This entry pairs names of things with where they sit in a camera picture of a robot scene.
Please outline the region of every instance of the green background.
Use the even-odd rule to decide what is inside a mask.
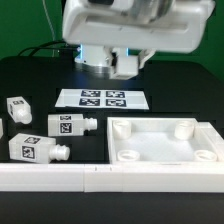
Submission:
[[[56,38],[61,39],[61,1],[46,0],[46,4]],[[0,0],[0,28],[0,59],[52,40],[42,0]],[[52,52],[42,51],[39,55],[51,54]],[[157,53],[153,60],[198,62],[224,80],[223,55],[224,1],[216,0],[215,12],[208,21],[202,43],[196,51],[187,55]]]

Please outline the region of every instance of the white platform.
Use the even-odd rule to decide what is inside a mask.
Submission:
[[[129,139],[114,138],[117,119],[132,122]],[[224,192],[224,140],[210,123],[194,119],[194,137],[175,139],[180,120],[187,119],[108,118],[111,164],[1,164],[0,191]],[[127,148],[137,150],[140,161],[118,161]],[[195,162],[198,149],[216,153],[218,161]]]

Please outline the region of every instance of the circular cutout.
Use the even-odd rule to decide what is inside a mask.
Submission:
[[[117,154],[119,161],[123,162],[133,162],[140,160],[140,153],[134,150],[121,150]]]
[[[194,159],[198,162],[216,162],[218,156],[208,150],[198,150],[194,153]]]

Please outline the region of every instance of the printed marker sheet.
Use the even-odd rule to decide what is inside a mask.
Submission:
[[[144,92],[119,90],[62,89],[55,107],[149,110]]]

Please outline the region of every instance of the white robot housing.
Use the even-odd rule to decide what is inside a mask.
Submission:
[[[63,38],[82,46],[75,61],[84,69],[129,79],[156,51],[195,50],[214,7],[213,0],[67,0]],[[127,48],[142,51],[128,56]]]

